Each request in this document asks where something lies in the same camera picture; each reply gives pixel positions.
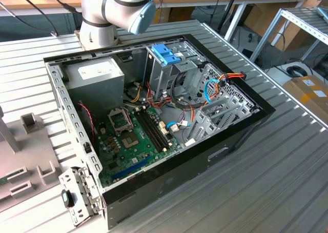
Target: blue cable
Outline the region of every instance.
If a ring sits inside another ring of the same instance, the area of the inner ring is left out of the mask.
[[[209,85],[210,82],[220,83],[220,81],[219,81],[219,80],[216,80],[216,79],[210,79],[210,80],[205,84],[204,96],[205,96],[205,99],[208,101],[208,103],[211,103],[211,99],[210,99],[209,95],[207,94],[207,87],[208,87],[208,85]]]
[[[178,122],[170,122],[170,123],[168,123],[168,124],[167,124],[167,126],[166,126],[166,127],[167,127],[167,128],[170,128],[170,127],[171,127],[172,125],[174,125],[174,124],[178,124],[178,125],[181,125],[181,124],[180,124],[180,123],[178,123]]]

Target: cardboard box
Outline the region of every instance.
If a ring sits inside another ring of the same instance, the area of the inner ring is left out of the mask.
[[[314,75],[293,78],[284,89],[307,109],[328,123],[328,86]]]

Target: wooden table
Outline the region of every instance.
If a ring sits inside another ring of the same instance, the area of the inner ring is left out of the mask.
[[[14,10],[16,15],[35,15],[39,14],[38,11],[33,9],[25,0],[0,0],[8,9]],[[67,13],[67,11],[56,0],[32,0],[39,8],[46,14],[53,13]],[[81,10],[80,0],[61,0],[64,3],[77,7]],[[219,5],[226,5],[230,0],[220,0]],[[243,11],[247,4],[258,3],[283,3],[283,2],[297,2],[296,7],[301,7],[306,0],[236,0],[234,4],[238,5],[237,11],[230,24],[230,27],[225,35],[227,41],[230,40],[238,21],[240,20]],[[154,0],[157,6],[160,5],[159,0]],[[217,0],[163,0],[163,8],[171,7],[187,7],[187,6],[212,6],[215,5]],[[8,16],[9,14],[0,8],[0,16]]]

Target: aluminum extrusion table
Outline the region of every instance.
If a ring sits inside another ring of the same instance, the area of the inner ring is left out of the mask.
[[[246,143],[208,171],[123,221],[112,232],[324,232],[328,227],[328,126],[222,37],[198,21],[119,30],[125,44],[190,33],[276,108]],[[79,165],[57,110],[43,57],[81,51],[65,35],[0,44],[4,121],[34,112],[45,122],[63,170]],[[56,186],[0,213],[3,232],[106,232],[97,216],[73,227]]]
[[[276,28],[277,24],[284,17],[287,19],[286,23],[281,27],[278,33],[284,33],[287,25],[292,22],[297,25],[310,35],[314,36],[317,40],[313,43],[313,45],[309,48],[309,50],[303,55],[301,58],[305,60],[307,56],[313,51],[313,49],[319,44],[319,42],[323,42],[328,45],[328,23],[318,14],[316,8],[287,8],[280,9],[273,19],[272,23],[268,27],[267,31],[263,35],[263,38],[257,45],[254,50],[252,56],[250,57],[250,61],[254,62],[256,58],[259,56],[261,50],[265,46],[268,38],[271,33]],[[271,45],[274,46],[280,38],[280,34],[277,34],[275,39],[272,41]]]

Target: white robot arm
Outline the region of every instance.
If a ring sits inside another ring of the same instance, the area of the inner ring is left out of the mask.
[[[87,50],[117,44],[116,26],[141,34],[151,24],[156,7],[151,0],[81,0],[80,41]]]

